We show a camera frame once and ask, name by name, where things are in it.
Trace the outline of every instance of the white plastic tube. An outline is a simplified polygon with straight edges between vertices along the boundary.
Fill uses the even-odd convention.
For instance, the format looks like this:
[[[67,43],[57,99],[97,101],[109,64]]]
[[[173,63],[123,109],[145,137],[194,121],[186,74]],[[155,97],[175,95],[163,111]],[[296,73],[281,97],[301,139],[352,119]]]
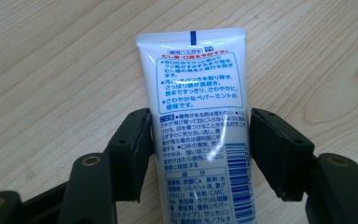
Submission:
[[[255,223],[245,31],[138,35],[164,223]]]

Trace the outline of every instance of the barcode area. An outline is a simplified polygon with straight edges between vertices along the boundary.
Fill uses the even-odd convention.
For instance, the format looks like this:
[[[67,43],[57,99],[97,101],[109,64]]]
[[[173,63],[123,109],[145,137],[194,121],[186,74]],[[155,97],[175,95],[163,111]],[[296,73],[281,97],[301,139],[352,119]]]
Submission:
[[[226,144],[226,153],[235,218],[247,223],[255,219],[248,148],[244,143]]]

